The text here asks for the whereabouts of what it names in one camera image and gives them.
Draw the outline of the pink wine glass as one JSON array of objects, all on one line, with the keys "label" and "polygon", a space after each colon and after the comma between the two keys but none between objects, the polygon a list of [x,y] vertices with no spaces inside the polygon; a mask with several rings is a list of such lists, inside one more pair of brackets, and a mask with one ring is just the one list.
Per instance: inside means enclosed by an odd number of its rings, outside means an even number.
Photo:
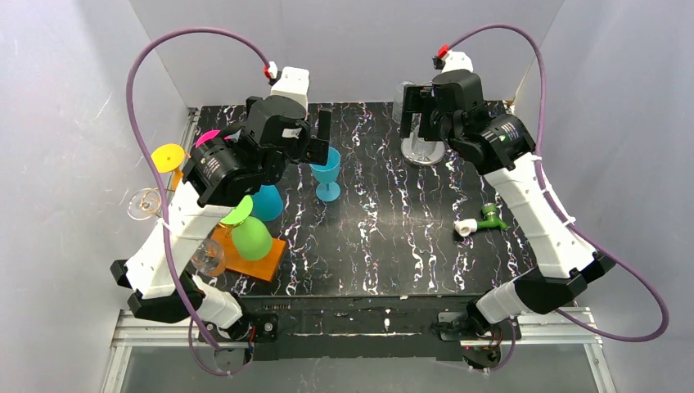
[{"label": "pink wine glass", "polygon": [[216,138],[220,133],[219,129],[212,129],[210,131],[207,131],[203,133],[196,141],[194,148],[200,147],[204,142],[208,142],[209,140]]}]

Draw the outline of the orange wine glass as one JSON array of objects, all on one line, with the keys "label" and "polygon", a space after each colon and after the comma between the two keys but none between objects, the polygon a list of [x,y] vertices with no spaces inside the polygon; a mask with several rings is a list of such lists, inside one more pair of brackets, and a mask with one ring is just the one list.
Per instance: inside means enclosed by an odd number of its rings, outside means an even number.
[{"label": "orange wine glass", "polygon": [[168,191],[176,191],[183,178],[182,164],[187,157],[187,152],[176,143],[162,145],[151,153],[157,171],[160,174],[171,174]]}]

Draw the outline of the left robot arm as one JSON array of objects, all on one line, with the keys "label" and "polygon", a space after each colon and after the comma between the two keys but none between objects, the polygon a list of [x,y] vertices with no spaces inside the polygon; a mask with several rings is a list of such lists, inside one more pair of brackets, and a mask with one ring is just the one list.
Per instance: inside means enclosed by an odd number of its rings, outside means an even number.
[{"label": "left robot arm", "polygon": [[242,199],[277,183],[289,164],[327,161],[331,112],[321,113],[318,134],[308,121],[310,77],[286,66],[266,98],[248,97],[246,118],[199,147],[183,167],[183,179],[150,236],[128,260],[110,270],[133,294],[128,306],[140,319],[177,323],[191,311],[231,331],[243,308],[231,293],[191,275],[186,266],[218,223]]}]

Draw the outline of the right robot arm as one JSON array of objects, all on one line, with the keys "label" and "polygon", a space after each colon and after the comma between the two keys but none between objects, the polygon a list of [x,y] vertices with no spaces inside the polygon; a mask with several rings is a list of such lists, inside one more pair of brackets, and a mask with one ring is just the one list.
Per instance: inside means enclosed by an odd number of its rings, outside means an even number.
[{"label": "right robot arm", "polygon": [[469,302],[460,326],[483,334],[510,317],[570,303],[615,261],[573,233],[571,217],[553,211],[546,200],[550,183],[535,172],[540,158],[533,138],[518,117],[491,114],[471,59],[443,47],[433,62],[438,75],[403,89],[399,136],[410,137],[419,115],[418,137],[446,142],[474,165],[512,212],[536,259],[530,271]]}]

